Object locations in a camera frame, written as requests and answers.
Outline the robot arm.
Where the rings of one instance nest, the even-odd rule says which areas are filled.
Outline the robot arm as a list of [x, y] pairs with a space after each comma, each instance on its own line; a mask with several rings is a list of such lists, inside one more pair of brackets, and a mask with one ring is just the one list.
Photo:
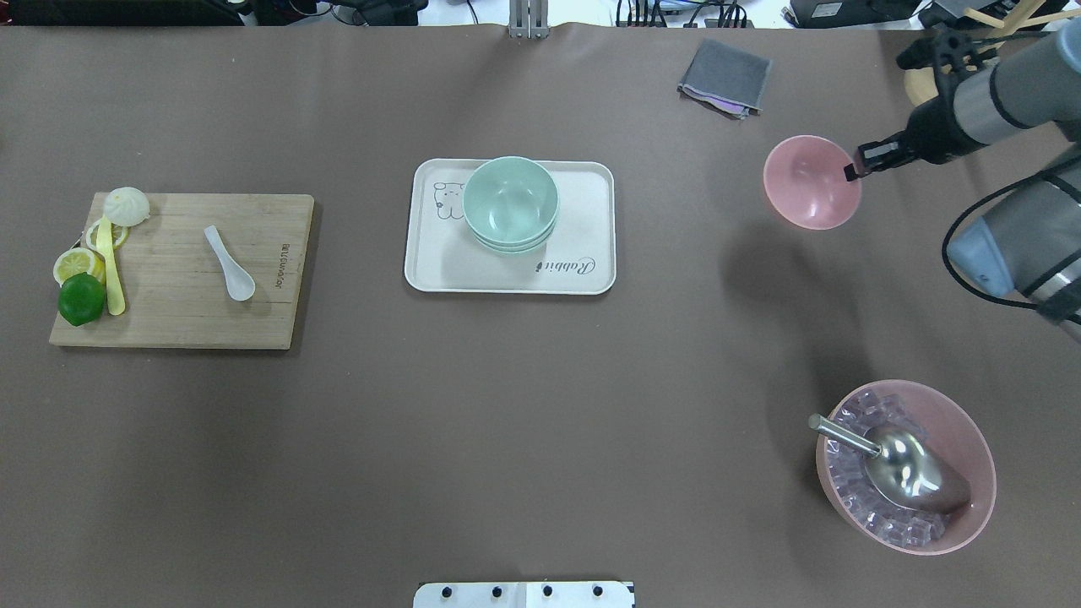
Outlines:
[[906, 47], [897, 66], [929, 68], [934, 96], [896, 134], [860, 144], [843, 173], [854, 182], [916, 162], [973, 168], [997, 143], [1056, 128], [1064, 149], [1007, 170], [949, 225], [940, 257], [974, 296], [1032, 310], [1078, 339], [1078, 19], [1019, 38], [1022, 49], [1003, 58], [989, 37], [957, 30]]

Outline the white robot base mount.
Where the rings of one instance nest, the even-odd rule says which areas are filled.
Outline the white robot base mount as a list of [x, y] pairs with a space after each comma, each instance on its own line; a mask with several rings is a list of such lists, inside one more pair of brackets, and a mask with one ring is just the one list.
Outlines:
[[636, 607], [633, 582], [509, 581], [423, 584], [413, 607]]

